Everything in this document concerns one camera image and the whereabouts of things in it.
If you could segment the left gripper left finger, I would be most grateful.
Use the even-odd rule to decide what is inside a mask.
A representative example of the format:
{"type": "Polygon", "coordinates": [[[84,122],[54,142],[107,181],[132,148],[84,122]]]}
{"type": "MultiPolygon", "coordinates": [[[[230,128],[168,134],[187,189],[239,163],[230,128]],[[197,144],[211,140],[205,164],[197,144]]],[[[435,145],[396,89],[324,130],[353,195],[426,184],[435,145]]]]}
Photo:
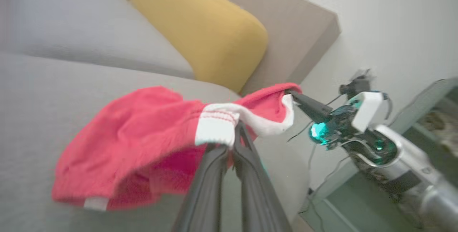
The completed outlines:
{"type": "Polygon", "coordinates": [[[221,231],[222,184],[229,147],[208,144],[175,219],[173,232],[221,231]]]}

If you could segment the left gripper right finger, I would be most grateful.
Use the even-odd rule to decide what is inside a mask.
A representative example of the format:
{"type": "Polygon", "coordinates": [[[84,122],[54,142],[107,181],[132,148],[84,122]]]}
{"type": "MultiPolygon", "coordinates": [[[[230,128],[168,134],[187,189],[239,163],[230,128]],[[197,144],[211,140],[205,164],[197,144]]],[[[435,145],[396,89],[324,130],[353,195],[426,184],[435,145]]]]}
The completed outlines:
{"type": "Polygon", "coordinates": [[[290,222],[245,124],[239,122],[234,134],[234,168],[242,183],[242,231],[291,232],[290,222]]]}

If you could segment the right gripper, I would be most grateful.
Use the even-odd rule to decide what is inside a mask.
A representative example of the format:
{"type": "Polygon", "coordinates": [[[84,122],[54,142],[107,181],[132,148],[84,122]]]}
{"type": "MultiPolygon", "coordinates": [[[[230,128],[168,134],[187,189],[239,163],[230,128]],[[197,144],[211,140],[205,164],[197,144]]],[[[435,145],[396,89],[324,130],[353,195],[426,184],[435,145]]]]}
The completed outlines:
{"type": "Polygon", "coordinates": [[[345,105],[331,107],[295,90],[286,90],[299,109],[314,123],[310,126],[310,139],[326,149],[334,149],[364,134],[373,123],[383,102],[390,102],[388,94],[380,91],[362,92],[345,105]]]}

